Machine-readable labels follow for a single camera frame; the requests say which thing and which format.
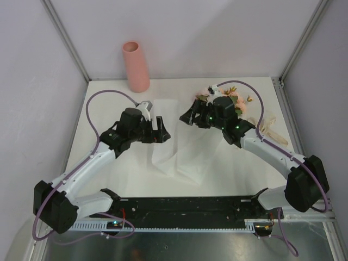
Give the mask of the pink flower bouquet white wrap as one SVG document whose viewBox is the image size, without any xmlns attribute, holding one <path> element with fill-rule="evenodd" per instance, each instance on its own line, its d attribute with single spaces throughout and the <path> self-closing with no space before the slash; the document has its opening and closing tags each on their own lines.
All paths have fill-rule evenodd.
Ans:
<svg viewBox="0 0 348 261">
<path fill-rule="evenodd" d="M 246 113 L 246 104 L 253 101 L 253 98 L 251 96 L 247 96 L 246 99 L 244 99 L 244 97 L 237 92 L 236 86 L 232 86 L 230 88 L 219 87 L 219 91 L 222 93 L 223 96 L 227 96 L 232 100 L 235 107 L 235 111 L 237 112 L 237 115 L 239 117 Z M 209 91 L 207 89 L 204 89 L 203 91 L 197 93 L 195 97 L 198 100 L 207 101 L 209 95 Z"/>
</svg>

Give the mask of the white wrapping paper sheet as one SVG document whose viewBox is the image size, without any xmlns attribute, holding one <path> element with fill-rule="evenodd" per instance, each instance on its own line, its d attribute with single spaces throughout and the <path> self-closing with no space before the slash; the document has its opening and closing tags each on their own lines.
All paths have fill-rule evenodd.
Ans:
<svg viewBox="0 0 348 261">
<path fill-rule="evenodd" d="M 163 117 L 165 128 L 171 135 L 168 141 L 153 146 L 151 163 L 162 174 L 197 185 L 213 178 L 230 180 L 230 169 L 222 153 L 221 131 L 200 129 L 180 122 L 178 100 L 154 100 L 153 114 Z"/>
</svg>

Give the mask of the cream printed ribbon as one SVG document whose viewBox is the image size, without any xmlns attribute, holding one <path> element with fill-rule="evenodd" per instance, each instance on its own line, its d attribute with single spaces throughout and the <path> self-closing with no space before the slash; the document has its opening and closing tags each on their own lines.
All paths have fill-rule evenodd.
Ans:
<svg viewBox="0 0 348 261">
<path fill-rule="evenodd" d="M 273 131 L 271 128 L 271 126 L 275 122 L 276 118 L 274 116 L 262 119 L 259 125 L 259 131 L 266 137 L 276 142 L 277 144 L 287 147 L 289 145 L 288 141 L 284 137 Z"/>
</svg>

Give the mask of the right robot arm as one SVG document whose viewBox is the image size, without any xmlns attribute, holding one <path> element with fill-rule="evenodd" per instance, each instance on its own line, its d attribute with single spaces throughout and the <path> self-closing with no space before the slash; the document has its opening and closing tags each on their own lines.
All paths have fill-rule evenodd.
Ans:
<svg viewBox="0 0 348 261">
<path fill-rule="evenodd" d="M 218 97 L 211 103 L 195 100 L 179 119 L 190 126 L 221 130 L 228 144 L 258 156 L 287 180 L 285 186 L 266 188 L 256 195 L 257 201 L 251 204 L 251 213 L 255 217 L 264 218 L 271 209 L 285 206 L 304 213 L 320 199 L 325 206 L 321 212 L 328 211 L 326 193 L 329 186 L 322 161 L 316 156 L 305 157 L 290 152 L 262 137 L 258 127 L 238 118 L 229 98 Z"/>
</svg>

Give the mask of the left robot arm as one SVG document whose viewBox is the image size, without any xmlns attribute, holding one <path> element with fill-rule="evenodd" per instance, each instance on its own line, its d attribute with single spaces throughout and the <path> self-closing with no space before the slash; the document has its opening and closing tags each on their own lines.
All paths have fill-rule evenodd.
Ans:
<svg viewBox="0 0 348 261">
<path fill-rule="evenodd" d="M 36 221 L 43 221 L 55 232 L 66 232 L 79 219 L 97 213 L 115 217 L 120 211 L 118 195 L 109 189 L 80 197 L 82 187 L 103 167 L 116 160 L 132 143 L 164 143 L 171 138 L 161 116 L 156 117 L 157 129 L 147 109 L 127 108 L 121 118 L 104 131 L 91 154 L 72 171 L 53 181 L 40 181 L 34 188 L 33 212 Z"/>
</svg>

